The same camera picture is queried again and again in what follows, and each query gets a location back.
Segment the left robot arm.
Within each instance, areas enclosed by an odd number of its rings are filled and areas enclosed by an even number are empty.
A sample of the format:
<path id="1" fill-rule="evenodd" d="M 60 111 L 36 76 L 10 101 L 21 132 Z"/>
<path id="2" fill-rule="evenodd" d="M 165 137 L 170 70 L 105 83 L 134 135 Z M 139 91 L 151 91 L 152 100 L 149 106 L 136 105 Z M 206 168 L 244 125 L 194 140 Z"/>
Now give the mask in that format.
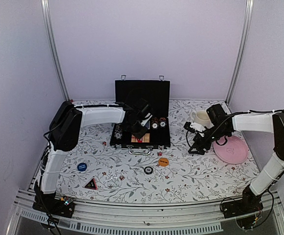
<path id="1" fill-rule="evenodd" d="M 70 101 L 64 101 L 53 118 L 49 131 L 44 134 L 48 146 L 40 178 L 37 180 L 43 193 L 38 201 L 40 206 L 47 212 L 55 212 L 58 208 L 57 200 L 50 194 L 56 191 L 63 161 L 68 152 L 78 144 L 82 127 L 105 123 L 120 124 L 122 130 L 140 139 L 146 134 L 146 123 L 152 116 L 151 105 L 144 99 L 133 105 L 117 102 L 77 106 Z"/>

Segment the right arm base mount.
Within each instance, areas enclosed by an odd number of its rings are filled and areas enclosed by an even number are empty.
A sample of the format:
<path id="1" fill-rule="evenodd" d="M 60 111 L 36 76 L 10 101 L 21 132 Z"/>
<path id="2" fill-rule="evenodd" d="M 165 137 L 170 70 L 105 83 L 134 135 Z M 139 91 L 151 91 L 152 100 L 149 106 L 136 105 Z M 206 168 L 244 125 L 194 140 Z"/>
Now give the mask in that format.
<path id="1" fill-rule="evenodd" d="M 263 204 L 261 196 L 252 192 L 243 192 L 242 199 L 224 198 L 219 206 L 224 218 L 244 215 L 236 220 L 237 225 L 244 230 L 253 229 L 262 215 Z"/>

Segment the blue card deck box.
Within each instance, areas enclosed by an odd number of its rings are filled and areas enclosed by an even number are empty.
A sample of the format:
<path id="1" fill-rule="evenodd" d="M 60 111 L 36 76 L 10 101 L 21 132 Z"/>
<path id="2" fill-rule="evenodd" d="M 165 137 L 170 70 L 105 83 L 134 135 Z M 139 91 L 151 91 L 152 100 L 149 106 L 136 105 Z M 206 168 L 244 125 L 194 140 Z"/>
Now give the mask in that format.
<path id="1" fill-rule="evenodd" d="M 150 128 L 151 128 L 151 122 L 148 121 L 148 122 L 145 124 L 145 127 L 146 127 L 148 130 L 150 130 Z"/>

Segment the black poker case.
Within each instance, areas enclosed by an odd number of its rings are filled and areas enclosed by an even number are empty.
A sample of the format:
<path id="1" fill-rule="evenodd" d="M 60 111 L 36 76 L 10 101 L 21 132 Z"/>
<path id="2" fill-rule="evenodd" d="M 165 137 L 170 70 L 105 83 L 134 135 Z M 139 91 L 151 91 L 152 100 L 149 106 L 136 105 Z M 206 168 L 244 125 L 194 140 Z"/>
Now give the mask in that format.
<path id="1" fill-rule="evenodd" d="M 115 103 L 125 108 L 120 124 L 115 124 L 110 139 L 114 148 L 153 149 L 171 147 L 169 128 L 170 81 L 116 80 Z"/>

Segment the red card deck box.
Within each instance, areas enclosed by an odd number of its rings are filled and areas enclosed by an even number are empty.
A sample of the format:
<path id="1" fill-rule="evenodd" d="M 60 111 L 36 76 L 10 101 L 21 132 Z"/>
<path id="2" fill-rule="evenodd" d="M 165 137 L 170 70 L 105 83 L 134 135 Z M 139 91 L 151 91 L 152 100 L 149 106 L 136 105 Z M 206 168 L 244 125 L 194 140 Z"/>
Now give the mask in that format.
<path id="1" fill-rule="evenodd" d="M 133 143 L 149 143 L 150 142 L 150 133 L 146 133 L 141 138 L 137 138 L 134 135 L 132 135 L 131 136 L 131 142 L 133 142 Z"/>

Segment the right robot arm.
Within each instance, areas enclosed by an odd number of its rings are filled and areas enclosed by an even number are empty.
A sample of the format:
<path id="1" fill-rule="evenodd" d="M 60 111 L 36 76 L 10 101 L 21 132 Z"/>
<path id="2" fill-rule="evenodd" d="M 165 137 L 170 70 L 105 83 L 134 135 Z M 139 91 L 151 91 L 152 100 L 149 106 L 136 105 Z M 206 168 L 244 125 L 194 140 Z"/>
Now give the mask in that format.
<path id="1" fill-rule="evenodd" d="M 206 111 L 212 123 L 208 128 L 197 121 L 187 122 L 184 128 L 194 133 L 193 144 L 189 145 L 189 154 L 204 155 L 213 143 L 230 148 L 228 140 L 234 132 L 246 132 L 246 139 L 253 153 L 267 153 L 271 147 L 271 156 L 261 172 L 243 189 L 246 195 L 238 203 L 241 213 L 249 213 L 257 205 L 257 199 L 270 186 L 280 181 L 284 175 L 284 109 L 272 111 L 254 111 L 226 113 L 220 104 Z"/>

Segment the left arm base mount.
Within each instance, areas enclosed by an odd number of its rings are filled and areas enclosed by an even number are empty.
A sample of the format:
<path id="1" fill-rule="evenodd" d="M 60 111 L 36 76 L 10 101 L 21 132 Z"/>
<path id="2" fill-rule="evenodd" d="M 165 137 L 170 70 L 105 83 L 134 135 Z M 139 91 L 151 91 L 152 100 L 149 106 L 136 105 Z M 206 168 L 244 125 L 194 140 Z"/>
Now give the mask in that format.
<path id="1" fill-rule="evenodd" d="M 49 212 L 51 215 L 57 215 L 66 218 L 72 218 L 75 203 L 66 204 L 61 199 L 56 199 L 55 194 L 39 194 L 35 196 L 33 209 L 41 212 Z"/>

